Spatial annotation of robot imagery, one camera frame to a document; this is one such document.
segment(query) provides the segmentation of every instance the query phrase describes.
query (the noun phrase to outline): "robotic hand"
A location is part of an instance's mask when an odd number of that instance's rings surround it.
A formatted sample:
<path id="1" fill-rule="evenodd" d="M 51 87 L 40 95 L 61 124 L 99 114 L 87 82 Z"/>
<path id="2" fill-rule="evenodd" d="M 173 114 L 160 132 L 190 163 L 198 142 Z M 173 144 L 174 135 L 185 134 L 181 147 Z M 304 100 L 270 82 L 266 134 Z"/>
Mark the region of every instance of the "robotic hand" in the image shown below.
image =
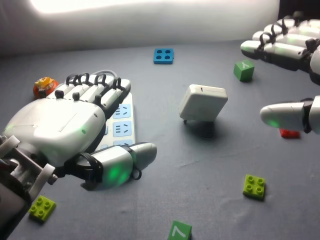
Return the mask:
<path id="1" fill-rule="evenodd" d="M 320 20 L 301 19 L 300 12 L 280 19 L 253 34 L 240 48 L 249 58 L 292 71 L 303 70 L 320 85 Z"/>
<path id="2" fill-rule="evenodd" d="M 15 114 L 0 136 L 0 239 L 14 230 L 46 182 L 68 174 L 85 180 L 85 187 L 109 188 L 140 179 L 156 158 L 154 144 L 95 151 L 107 119 L 130 90 L 130 81 L 110 70 L 73 74 Z"/>
<path id="3" fill-rule="evenodd" d="M 320 134 L 320 95 L 300 102 L 265 106 L 260 111 L 260 117 L 265 124 L 274 128 Z"/>

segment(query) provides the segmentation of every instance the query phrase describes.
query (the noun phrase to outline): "power strip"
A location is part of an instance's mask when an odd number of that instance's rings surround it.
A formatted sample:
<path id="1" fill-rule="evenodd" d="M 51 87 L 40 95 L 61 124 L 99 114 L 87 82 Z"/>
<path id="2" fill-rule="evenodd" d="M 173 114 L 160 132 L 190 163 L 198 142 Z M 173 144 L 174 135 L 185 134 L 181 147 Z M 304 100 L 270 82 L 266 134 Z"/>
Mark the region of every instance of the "power strip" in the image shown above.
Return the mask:
<path id="1" fill-rule="evenodd" d="M 105 134 L 96 150 L 112 145 L 132 145 L 136 143 L 135 118 L 132 94 L 123 100 L 111 118 L 105 123 Z"/>

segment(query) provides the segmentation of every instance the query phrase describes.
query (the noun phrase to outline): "bright light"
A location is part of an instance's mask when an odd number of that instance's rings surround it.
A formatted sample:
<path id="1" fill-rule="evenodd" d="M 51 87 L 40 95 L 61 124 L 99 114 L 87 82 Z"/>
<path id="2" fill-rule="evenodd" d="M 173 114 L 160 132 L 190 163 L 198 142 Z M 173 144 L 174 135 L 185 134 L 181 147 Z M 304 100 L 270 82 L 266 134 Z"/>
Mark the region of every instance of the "bright light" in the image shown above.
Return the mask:
<path id="1" fill-rule="evenodd" d="M 159 2 L 161 0 L 30 0 L 36 10 L 45 14 L 67 13 L 114 5 Z"/>

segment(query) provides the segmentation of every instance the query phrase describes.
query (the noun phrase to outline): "orange and yellow toy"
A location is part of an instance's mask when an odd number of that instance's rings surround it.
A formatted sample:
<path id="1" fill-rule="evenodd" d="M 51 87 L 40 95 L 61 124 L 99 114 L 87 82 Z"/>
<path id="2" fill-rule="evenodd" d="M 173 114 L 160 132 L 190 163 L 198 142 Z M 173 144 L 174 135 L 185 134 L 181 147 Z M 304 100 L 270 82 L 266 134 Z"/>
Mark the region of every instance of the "orange and yellow toy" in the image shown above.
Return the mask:
<path id="1" fill-rule="evenodd" d="M 34 83 L 33 94 L 36 98 L 39 98 L 39 91 L 44 90 L 45 95 L 48 96 L 58 85 L 59 83 L 56 80 L 45 76 Z"/>

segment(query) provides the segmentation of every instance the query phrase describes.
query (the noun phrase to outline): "green block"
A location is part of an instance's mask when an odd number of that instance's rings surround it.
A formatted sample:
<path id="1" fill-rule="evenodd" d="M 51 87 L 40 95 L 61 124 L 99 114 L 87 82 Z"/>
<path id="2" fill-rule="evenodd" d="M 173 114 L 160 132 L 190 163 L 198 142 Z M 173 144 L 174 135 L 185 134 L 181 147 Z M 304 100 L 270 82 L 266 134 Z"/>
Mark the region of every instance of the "green block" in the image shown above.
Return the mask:
<path id="1" fill-rule="evenodd" d="M 243 194 L 247 197 L 262 200 L 265 194 L 266 181 L 262 177 L 245 175 Z"/>
<path id="2" fill-rule="evenodd" d="M 30 217 L 41 222 L 45 222 L 55 208 L 56 203 L 54 201 L 40 195 L 29 209 Z"/>
<path id="3" fill-rule="evenodd" d="M 189 240 L 192 226 L 180 221 L 173 221 L 168 240 Z"/>
<path id="4" fill-rule="evenodd" d="M 249 82 L 254 74 L 255 66 L 249 60 L 237 61 L 233 73 L 241 82 Z"/>

